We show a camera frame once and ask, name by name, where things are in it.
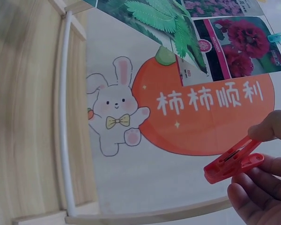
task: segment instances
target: fern leaf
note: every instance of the fern leaf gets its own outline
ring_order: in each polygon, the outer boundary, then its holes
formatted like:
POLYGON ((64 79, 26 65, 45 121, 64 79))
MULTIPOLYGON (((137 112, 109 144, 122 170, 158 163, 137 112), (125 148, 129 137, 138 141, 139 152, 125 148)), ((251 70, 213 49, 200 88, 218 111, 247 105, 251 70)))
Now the fern leaf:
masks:
POLYGON ((190 32, 187 27, 187 23, 181 18, 177 17, 175 20, 176 33, 174 35, 174 42, 178 55, 184 58, 187 53, 187 44, 190 36, 190 32))
POLYGON ((185 7, 183 7, 181 4, 179 4, 178 2, 176 2, 176 0, 172 0, 173 3, 182 11, 184 12, 184 15, 189 17, 189 19, 191 19, 191 15, 190 13, 186 10, 185 7))
POLYGON ((128 1, 125 5, 128 7, 127 10, 142 23, 167 33, 175 33, 175 19, 172 16, 163 14, 141 2, 128 1))
POLYGON ((131 23, 129 23, 129 26, 136 29, 140 33, 146 35, 147 37, 151 38, 152 40, 156 41, 157 43, 159 43, 161 45, 163 44, 158 37, 156 37, 154 34, 152 34, 150 31, 148 31, 146 28, 144 28, 144 26, 142 26, 141 24, 136 23, 136 22, 131 22, 131 23))
POLYGON ((205 67, 205 62, 199 47, 198 40, 196 39, 194 30, 189 26, 186 21, 177 17, 176 20, 176 33, 175 33, 175 46, 177 53, 180 57, 184 58, 188 54, 192 60, 196 61, 201 68, 205 67))
POLYGON ((154 9, 163 14, 166 14, 168 16, 175 15, 175 11, 172 5, 169 3, 169 0, 146 0, 146 2, 154 9))

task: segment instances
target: white background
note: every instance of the white background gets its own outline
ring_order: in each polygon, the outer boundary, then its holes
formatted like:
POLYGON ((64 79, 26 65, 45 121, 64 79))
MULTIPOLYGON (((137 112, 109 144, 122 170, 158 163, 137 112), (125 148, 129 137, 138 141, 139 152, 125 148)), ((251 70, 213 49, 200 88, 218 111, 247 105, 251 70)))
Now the white background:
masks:
MULTIPOLYGON (((281 0, 260 3, 275 32, 281 31, 281 0)), ((159 45, 97 9, 88 18, 87 73, 101 73, 116 82, 112 61, 127 56, 133 64, 133 79, 140 66, 154 57, 159 45)), ((281 109, 281 72, 271 75, 275 109, 281 109)), ((88 98, 88 107, 94 96, 88 98)), ((99 204, 102 213, 130 213, 168 209, 225 196, 229 180, 210 185, 203 167, 216 157, 189 157, 148 148, 145 138, 136 147, 121 146, 115 157, 104 157, 97 134, 90 129, 99 204)), ((281 141, 263 143, 257 149, 281 156, 281 141)), ((233 209, 171 222, 192 225, 243 225, 233 209)))

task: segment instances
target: rabbit cheek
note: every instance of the rabbit cheek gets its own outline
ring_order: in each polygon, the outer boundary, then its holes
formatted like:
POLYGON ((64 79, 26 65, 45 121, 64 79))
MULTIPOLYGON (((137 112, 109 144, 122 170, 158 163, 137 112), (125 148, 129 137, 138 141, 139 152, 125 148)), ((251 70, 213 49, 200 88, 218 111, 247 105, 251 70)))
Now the rabbit cheek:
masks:
POLYGON ((110 111, 111 105, 106 104, 105 102, 100 103, 99 105, 99 114, 105 114, 110 111))
POLYGON ((135 104, 134 99, 127 99, 123 103, 123 108, 126 112, 135 112, 137 110, 137 105, 135 104))

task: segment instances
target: white pipe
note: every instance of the white pipe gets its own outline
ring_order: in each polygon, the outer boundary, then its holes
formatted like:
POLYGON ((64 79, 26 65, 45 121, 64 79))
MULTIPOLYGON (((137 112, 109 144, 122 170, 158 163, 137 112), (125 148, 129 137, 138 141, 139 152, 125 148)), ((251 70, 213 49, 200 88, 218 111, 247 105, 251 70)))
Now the white pipe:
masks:
POLYGON ((67 58, 70 38, 72 11, 66 15, 65 33, 62 46, 60 81, 59 81, 59 141, 61 168, 64 180, 64 188, 67 200, 67 213, 70 217, 75 217, 76 206, 71 179, 71 168, 69 161, 68 143, 67 143, 67 58))

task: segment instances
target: sparkle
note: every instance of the sparkle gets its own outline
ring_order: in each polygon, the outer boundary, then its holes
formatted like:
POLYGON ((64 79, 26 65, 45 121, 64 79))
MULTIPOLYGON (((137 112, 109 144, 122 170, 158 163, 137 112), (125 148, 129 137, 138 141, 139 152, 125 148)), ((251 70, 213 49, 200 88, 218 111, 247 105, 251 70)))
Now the sparkle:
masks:
POLYGON ((180 123, 178 123, 178 121, 176 121, 175 127, 179 128, 179 126, 180 126, 180 123))

